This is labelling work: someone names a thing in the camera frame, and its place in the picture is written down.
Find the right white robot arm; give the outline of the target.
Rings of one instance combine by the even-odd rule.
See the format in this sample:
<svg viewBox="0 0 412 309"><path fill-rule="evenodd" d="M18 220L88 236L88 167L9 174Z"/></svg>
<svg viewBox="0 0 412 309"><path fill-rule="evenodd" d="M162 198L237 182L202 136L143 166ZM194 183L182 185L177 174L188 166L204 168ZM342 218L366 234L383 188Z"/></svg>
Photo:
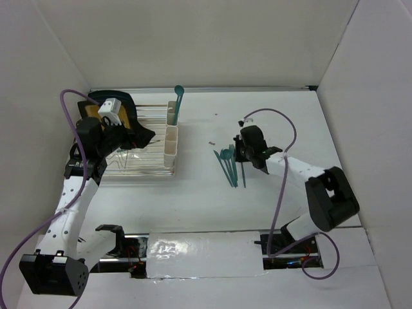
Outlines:
<svg viewBox="0 0 412 309"><path fill-rule="evenodd" d="M273 176L285 176L286 183L305 190L308 210L281 227L281 245L296 252L303 238L329 232L360 211L344 171L339 167L317 167L269 147L258 126L248 126L234 137L235 159L250 162L255 169Z"/></svg>

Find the teal chopstick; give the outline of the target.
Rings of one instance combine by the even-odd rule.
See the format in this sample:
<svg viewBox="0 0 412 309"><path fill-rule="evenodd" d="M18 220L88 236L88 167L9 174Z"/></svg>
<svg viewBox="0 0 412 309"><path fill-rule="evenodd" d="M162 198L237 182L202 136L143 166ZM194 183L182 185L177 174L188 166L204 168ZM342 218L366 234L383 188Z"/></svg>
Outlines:
<svg viewBox="0 0 412 309"><path fill-rule="evenodd" d="M244 163L241 162L240 165L241 165L241 175L242 175L243 188L246 188L246 175L245 175Z"/></svg>

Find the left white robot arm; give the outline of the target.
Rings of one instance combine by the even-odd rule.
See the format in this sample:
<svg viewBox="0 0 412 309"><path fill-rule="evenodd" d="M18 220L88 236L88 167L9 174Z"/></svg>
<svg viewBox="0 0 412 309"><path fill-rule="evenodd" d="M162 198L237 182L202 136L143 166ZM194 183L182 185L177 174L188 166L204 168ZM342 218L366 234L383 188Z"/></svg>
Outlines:
<svg viewBox="0 0 412 309"><path fill-rule="evenodd" d="M107 156L118 148L143 149L155 136L139 123L126 128L96 117L79 120L75 133L77 142L66 164L55 217L35 252L19 262L33 294L80 296L100 258L124 254L127 241L120 225L99 225L85 240L80 230L106 170Z"/></svg>

